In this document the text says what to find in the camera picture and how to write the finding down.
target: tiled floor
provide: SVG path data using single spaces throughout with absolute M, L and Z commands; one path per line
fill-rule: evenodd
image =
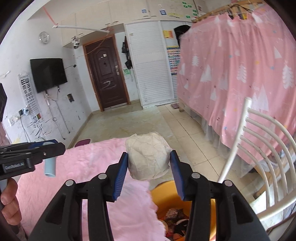
M 173 109 L 170 104 L 142 109 L 140 103 L 118 107 L 92 116 L 78 139 L 91 138 L 99 142 L 111 138 L 129 137 L 133 134 L 160 133 L 176 150 L 181 161 L 189 163 L 193 170 L 207 179 L 217 181 L 225 163 L 209 141 L 204 139 L 201 126 L 186 112 Z M 230 171 L 227 176 L 243 191 L 248 201 L 253 201 L 254 190 L 249 184 L 258 174 L 238 178 Z

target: curtain rod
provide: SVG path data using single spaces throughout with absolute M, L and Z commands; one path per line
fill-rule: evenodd
M 231 3 L 231 4 L 225 5 L 223 7 L 217 8 L 217 9 L 211 11 L 211 12 L 208 12 L 207 14 L 205 14 L 205 15 L 197 18 L 196 19 L 196 22 L 199 22 L 202 19 L 204 19 L 204 18 L 206 18 L 206 17 L 208 17 L 208 16 L 210 16 L 212 14 L 217 14 L 217 13 L 219 13 L 221 11 L 224 11 L 224 10 L 226 10 L 228 8 L 231 8 L 231 7 L 233 7 L 236 4 L 238 4 L 238 5 L 245 5 L 245 4 L 252 4 L 252 3 L 265 3 L 265 2 L 263 0 L 245 0 L 245 1 L 238 1 L 238 2 L 235 2 L 235 3 Z

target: brown door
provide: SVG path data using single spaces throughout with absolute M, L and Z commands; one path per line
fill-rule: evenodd
M 92 43 L 85 49 L 103 109 L 127 103 L 113 38 Z

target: silver screw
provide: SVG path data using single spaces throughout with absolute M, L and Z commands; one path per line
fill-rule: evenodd
M 198 179 L 198 178 L 200 178 L 200 174 L 199 174 L 198 172 L 193 172 L 193 173 L 191 174 L 191 176 L 192 176 L 192 178 L 194 178 L 194 179 Z
M 73 180 L 68 180 L 66 181 L 66 186 L 70 187 L 74 184 L 74 181 Z
M 224 184 L 226 185 L 226 186 L 228 186 L 228 187 L 231 187 L 232 186 L 232 181 L 230 181 L 230 180 L 226 180 L 225 182 L 224 182 Z
M 101 180 L 104 180 L 104 179 L 107 178 L 107 175 L 106 175 L 106 173 L 100 173 L 100 174 L 98 175 L 98 178 L 101 179 Z

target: human hand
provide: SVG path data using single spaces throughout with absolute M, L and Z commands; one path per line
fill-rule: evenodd
M 19 203 L 16 198 L 17 182 L 10 178 L 7 187 L 3 190 L 0 200 L 5 205 L 2 214 L 10 225 L 18 225 L 22 220 Z

